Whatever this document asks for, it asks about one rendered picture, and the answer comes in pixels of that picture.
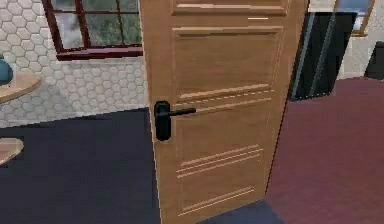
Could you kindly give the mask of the dark red framed window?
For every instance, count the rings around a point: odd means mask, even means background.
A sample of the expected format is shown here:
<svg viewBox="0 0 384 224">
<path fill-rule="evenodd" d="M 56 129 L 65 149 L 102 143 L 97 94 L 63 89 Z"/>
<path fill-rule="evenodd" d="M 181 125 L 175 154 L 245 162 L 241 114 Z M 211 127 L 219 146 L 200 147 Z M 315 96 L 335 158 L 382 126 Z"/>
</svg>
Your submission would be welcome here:
<svg viewBox="0 0 384 224">
<path fill-rule="evenodd" d="M 59 61 L 143 55 L 139 0 L 42 0 Z"/>
</svg>

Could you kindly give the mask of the light wooden room door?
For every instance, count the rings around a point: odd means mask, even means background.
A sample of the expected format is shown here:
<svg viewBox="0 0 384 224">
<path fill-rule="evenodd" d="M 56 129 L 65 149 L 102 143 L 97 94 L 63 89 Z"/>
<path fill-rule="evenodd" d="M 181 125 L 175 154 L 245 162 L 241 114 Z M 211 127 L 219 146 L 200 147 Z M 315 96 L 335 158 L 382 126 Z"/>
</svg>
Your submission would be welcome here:
<svg viewBox="0 0 384 224">
<path fill-rule="evenodd" d="M 161 224 L 264 198 L 309 1 L 139 0 Z"/>
</svg>

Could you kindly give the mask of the black glass panel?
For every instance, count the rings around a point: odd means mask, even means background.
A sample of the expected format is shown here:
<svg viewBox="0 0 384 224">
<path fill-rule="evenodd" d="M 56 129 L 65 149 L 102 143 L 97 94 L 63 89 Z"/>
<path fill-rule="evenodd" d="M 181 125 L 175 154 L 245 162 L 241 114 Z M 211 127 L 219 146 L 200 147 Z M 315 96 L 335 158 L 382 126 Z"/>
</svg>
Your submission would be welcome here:
<svg viewBox="0 0 384 224">
<path fill-rule="evenodd" d="M 332 92 L 355 19 L 355 12 L 306 13 L 288 92 L 290 101 Z"/>
</svg>

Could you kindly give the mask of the light wooden framed window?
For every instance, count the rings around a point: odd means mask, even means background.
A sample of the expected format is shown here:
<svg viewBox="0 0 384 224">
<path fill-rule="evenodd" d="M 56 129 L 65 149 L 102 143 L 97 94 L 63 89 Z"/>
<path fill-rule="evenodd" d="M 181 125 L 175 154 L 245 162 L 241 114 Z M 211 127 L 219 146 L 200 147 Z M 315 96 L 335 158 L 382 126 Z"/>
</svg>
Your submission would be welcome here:
<svg viewBox="0 0 384 224">
<path fill-rule="evenodd" d="M 356 19 L 352 35 L 364 37 L 374 4 L 375 0 L 335 0 L 334 9 L 336 11 L 355 12 Z"/>
</svg>

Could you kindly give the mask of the light wooden stool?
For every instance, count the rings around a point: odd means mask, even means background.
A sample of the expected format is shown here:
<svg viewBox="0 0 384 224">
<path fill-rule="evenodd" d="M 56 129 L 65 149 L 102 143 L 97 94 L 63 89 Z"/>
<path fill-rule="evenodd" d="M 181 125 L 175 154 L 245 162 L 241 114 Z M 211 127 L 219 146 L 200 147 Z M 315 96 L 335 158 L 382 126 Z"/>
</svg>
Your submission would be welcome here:
<svg viewBox="0 0 384 224">
<path fill-rule="evenodd" d="M 7 163 L 24 148 L 24 143 L 18 138 L 0 138 L 0 166 Z"/>
</svg>

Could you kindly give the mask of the round light wooden table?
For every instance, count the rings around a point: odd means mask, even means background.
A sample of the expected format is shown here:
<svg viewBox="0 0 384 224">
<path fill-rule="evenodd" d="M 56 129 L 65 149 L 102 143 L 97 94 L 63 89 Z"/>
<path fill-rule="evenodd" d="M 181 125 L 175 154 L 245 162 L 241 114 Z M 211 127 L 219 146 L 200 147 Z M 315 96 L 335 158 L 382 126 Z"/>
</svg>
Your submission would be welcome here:
<svg viewBox="0 0 384 224">
<path fill-rule="evenodd" d="M 32 72 L 15 72 L 9 84 L 0 86 L 0 104 L 11 101 L 34 91 L 41 84 L 39 74 Z"/>
</svg>

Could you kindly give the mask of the teal round vase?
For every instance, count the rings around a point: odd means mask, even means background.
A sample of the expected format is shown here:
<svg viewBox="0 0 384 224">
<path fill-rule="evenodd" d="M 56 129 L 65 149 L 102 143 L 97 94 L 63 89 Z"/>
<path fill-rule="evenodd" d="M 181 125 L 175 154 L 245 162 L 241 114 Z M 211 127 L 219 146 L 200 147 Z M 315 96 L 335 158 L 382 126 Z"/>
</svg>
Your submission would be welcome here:
<svg viewBox="0 0 384 224">
<path fill-rule="evenodd" d="M 0 85 L 10 84 L 13 79 L 13 69 L 0 54 Z"/>
</svg>

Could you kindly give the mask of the black box furniture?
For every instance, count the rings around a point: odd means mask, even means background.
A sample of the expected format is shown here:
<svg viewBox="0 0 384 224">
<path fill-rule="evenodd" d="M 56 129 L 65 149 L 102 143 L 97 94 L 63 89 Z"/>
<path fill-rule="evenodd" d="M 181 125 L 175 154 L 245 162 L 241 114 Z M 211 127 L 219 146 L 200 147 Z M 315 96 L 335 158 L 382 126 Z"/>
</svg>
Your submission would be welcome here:
<svg viewBox="0 0 384 224">
<path fill-rule="evenodd" d="M 384 41 L 375 43 L 364 76 L 377 80 L 384 79 Z"/>
</svg>

